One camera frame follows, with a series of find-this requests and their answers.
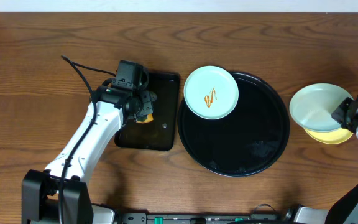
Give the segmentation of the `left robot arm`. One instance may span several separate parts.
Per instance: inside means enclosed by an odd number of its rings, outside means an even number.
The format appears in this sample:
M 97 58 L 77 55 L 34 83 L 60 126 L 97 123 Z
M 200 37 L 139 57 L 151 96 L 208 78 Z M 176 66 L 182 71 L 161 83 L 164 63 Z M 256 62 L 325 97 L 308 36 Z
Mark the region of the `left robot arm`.
M 88 184 L 102 153 L 128 119 L 149 119 L 157 95 L 100 86 L 61 153 L 22 181 L 23 223 L 114 223 L 116 213 L 91 203 Z

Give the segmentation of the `light blue plate top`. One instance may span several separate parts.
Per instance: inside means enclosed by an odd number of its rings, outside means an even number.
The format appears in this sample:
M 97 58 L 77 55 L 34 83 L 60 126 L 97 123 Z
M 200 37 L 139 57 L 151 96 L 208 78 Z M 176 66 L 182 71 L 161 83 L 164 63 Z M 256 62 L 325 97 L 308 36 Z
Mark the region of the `light blue plate top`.
M 234 77 L 217 66 L 203 66 L 190 73 L 183 87 L 187 107 L 204 119 L 221 119 L 237 105 L 239 88 Z

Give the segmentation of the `light blue plate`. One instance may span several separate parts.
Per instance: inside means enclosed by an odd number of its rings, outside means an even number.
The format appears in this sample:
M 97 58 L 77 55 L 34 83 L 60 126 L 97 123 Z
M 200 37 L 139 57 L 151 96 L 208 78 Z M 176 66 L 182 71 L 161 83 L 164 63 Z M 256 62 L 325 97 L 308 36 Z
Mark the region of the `light blue plate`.
M 183 87 L 187 107 L 204 119 L 221 119 L 237 105 L 239 88 L 234 77 L 217 66 L 203 66 L 190 73 Z
M 348 91 L 337 85 L 312 84 L 293 95 L 289 112 L 293 120 L 302 128 L 316 132 L 330 132 L 341 128 L 331 115 L 347 98 L 353 99 Z

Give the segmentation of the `orange green sponge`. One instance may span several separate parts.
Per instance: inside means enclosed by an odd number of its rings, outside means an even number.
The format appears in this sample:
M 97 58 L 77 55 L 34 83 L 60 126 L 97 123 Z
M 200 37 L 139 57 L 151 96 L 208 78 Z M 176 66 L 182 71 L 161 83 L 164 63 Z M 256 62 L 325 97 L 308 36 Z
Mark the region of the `orange green sponge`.
M 146 124 L 150 123 L 154 120 L 153 116 L 151 114 L 145 115 L 145 116 L 138 116 L 136 117 L 135 121 L 139 124 Z

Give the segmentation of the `yellow plate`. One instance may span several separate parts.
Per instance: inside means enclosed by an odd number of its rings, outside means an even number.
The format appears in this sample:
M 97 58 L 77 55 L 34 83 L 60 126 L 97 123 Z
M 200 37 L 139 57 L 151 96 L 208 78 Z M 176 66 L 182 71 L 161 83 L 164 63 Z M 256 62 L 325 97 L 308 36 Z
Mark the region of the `yellow plate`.
M 314 140 L 324 144 L 340 144 L 350 139 L 353 135 L 349 130 L 342 128 L 329 132 L 316 132 L 309 129 L 304 130 Z

